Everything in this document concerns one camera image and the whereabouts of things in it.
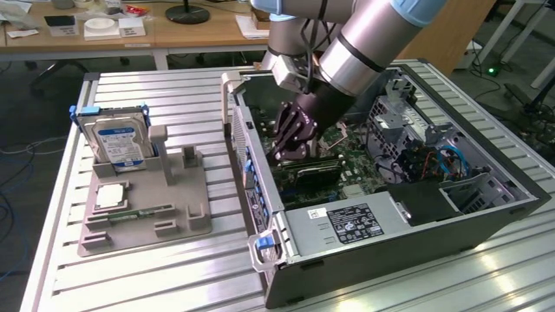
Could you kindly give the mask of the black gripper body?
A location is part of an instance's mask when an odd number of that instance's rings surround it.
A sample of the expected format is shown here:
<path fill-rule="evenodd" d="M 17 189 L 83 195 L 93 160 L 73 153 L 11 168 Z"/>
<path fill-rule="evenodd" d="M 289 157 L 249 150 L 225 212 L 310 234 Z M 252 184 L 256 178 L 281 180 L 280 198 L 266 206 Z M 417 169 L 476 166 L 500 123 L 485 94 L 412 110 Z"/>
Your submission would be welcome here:
<path fill-rule="evenodd" d="M 306 94 L 292 102 L 293 129 L 285 134 L 285 146 L 296 148 L 310 139 L 318 139 L 353 106 L 354 97 L 345 95 L 330 84 L 316 81 Z"/>

